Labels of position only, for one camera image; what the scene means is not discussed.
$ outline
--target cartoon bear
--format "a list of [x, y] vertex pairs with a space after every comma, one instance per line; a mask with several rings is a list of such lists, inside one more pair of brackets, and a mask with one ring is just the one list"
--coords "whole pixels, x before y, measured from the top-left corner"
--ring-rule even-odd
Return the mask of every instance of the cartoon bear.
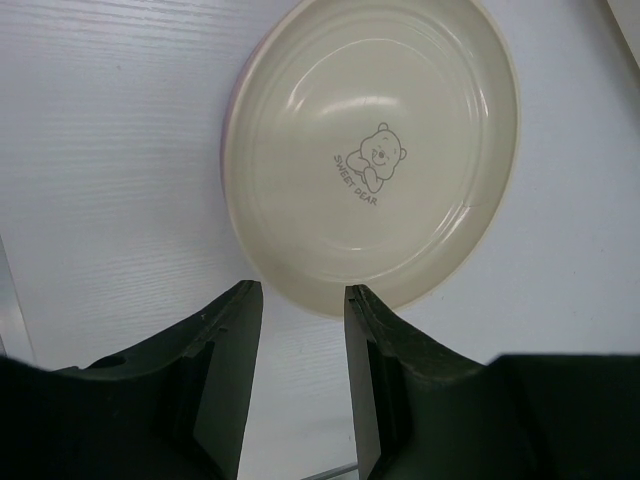
[[371, 193], [378, 193], [406, 156], [396, 134], [381, 123], [375, 134], [362, 141], [360, 150], [347, 157], [347, 166], [362, 178]]

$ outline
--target bear illustration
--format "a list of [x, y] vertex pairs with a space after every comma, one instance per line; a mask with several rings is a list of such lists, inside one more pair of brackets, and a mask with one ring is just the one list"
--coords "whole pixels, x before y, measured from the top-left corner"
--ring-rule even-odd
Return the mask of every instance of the bear illustration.
[[407, 151], [396, 134], [389, 130], [389, 125], [381, 123], [376, 133], [362, 141], [360, 150], [347, 157], [347, 166], [360, 176], [371, 193], [378, 193], [406, 156]]

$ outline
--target cream-colored bowl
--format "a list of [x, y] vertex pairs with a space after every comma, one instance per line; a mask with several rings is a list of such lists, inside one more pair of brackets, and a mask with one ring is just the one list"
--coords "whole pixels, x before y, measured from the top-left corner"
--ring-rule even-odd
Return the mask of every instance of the cream-colored bowl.
[[238, 239], [302, 307], [365, 283], [391, 307], [478, 243], [518, 143], [514, 67], [472, 0], [305, 0], [261, 42], [225, 120]]

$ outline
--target white table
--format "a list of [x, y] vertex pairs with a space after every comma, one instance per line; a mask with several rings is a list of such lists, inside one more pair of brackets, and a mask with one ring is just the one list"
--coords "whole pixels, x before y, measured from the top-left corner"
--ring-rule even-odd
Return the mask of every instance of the white table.
[[[39, 365], [86, 366], [255, 277], [218, 136], [234, 77], [294, 3], [0, 0], [0, 235]], [[484, 3], [519, 72], [520, 154], [475, 254], [405, 315], [479, 361], [637, 351], [637, 66], [603, 1]], [[240, 478], [351, 463], [352, 428], [342, 326], [267, 288]]]

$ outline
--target black plastic part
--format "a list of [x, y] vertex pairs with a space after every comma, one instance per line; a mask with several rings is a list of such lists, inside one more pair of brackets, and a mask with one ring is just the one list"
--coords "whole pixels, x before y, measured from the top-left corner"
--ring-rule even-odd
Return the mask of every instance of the black plastic part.
[[0, 477], [237, 478], [261, 322], [247, 281], [85, 370], [0, 358]]
[[505, 356], [483, 367], [347, 289], [361, 479], [640, 478], [640, 357]]

